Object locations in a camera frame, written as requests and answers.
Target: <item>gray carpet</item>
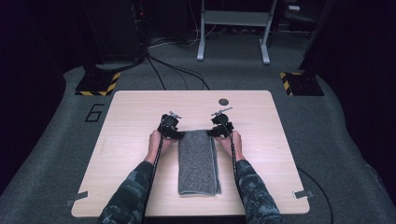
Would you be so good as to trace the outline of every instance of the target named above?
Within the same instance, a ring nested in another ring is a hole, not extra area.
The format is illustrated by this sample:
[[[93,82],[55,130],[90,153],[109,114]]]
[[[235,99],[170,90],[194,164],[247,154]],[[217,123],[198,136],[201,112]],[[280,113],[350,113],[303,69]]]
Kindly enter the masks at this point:
[[[211,90],[267,90],[273,94],[296,165],[323,187],[333,209],[334,223],[396,223],[396,209],[375,171],[364,161],[349,137],[342,108],[329,86],[318,82],[324,97],[290,97],[280,72],[297,72],[307,39],[276,35],[269,49],[271,64],[263,65],[256,35],[219,36],[206,42],[205,60],[196,61],[198,44],[190,48],[162,45],[149,53],[167,63],[201,73]],[[186,90],[183,79],[156,64],[167,90]],[[66,74],[66,91],[55,116],[33,152],[0,198],[0,223],[94,223],[75,218],[64,207],[72,199],[90,161],[110,106],[110,96],[76,96],[83,76],[76,68]],[[185,76],[189,90],[201,82]],[[115,91],[162,90],[147,60],[122,72]],[[84,122],[93,104],[104,104],[98,122]],[[312,190],[310,211],[286,215],[288,223],[330,223],[330,209],[318,186],[300,173]],[[148,223],[243,223],[242,217],[149,218]]]

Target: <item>dark background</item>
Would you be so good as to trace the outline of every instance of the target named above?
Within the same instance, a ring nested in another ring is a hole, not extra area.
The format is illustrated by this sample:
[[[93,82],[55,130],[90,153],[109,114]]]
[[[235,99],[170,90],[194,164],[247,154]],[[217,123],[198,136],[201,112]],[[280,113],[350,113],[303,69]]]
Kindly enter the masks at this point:
[[[210,2],[208,7],[221,4],[221,1]],[[268,6],[262,1],[226,2],[227,9]],[[158,1],[143,3],[153,29],[163,27],[160,21],[164,17],[181,21],[172,24],[170,30],[162,30],[168,35],[183,38],[195,29],[188,1],[162,3],[162,10],[156,5]],[[191,1],[191,5],[199,22],[200,1]],[[351,137],[363,158],[379,172],[395,203],[394,11],[396,6],[391,1],[328,0],[301,68],[314,71],[337,94]],[[86,57],[95,63],[101,63],[102,58],[78,0],[2,1],[0,19],[3,87],[0,190],[3,192],[62,100],[63,73],[82,66],[81,60]],[[76,35],[84,46],[78,45]]]

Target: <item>camouflage sleeve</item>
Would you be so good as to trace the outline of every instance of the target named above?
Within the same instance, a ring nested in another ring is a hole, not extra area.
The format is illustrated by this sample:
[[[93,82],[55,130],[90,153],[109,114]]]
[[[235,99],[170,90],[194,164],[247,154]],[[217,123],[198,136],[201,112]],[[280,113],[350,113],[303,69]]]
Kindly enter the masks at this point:
[[[97,223],[141,223],[153,165],[142,161],[121,183]]]
[[[274,199],[250,163],[238,161],[236,173],[247,224],[284,223]]]

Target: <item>folded towel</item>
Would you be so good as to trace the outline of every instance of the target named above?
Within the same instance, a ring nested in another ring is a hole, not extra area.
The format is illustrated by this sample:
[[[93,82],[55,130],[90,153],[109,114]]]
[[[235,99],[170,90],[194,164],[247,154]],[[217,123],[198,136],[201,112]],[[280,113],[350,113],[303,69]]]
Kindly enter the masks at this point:
[[[214,139],[206,130],[187,131],[178,141],[178,193],[221,193]]]

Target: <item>wooden table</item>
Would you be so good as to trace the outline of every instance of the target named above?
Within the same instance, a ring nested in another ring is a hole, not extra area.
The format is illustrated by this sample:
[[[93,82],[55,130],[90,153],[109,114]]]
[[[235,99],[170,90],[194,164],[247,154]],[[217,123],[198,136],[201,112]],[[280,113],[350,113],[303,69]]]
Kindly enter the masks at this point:
[[[221,98],[229,100],[229,105],[220,105]],[[118,91],[78,191],[88,191],[88,197],[75,201],[73,216],[99,217],[120,183],[145,158],[149,134],[159,126],[162,114],[173,111],[181,116],[180,131],[209,130],[213,127],[211,115],[229,106],[233,109],[225,114],[242,135],[244,155],[264,180],[280,212],[308,212],[307,199],[293,196],[303,186],[269,91]],[[177,144],[173,144],[159,160],[146,215],[244,215],[232,160],[218,142],[216,148],[221,194],[178,195]]]

